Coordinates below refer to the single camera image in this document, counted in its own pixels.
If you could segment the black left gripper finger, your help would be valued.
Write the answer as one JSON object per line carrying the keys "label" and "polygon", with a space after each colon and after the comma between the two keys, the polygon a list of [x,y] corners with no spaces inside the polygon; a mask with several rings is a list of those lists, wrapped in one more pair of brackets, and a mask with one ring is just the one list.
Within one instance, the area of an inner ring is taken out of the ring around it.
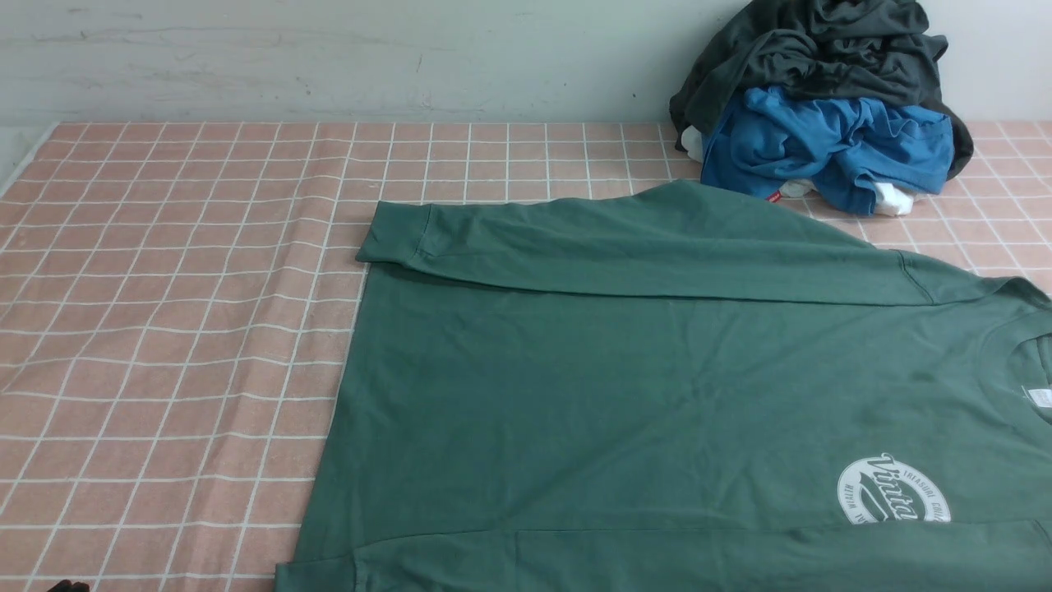
{"label": "black left gripper finger", "polygon": [[90,585],[86,581],[61,580],[56,581],[48,592],[90,592]]}

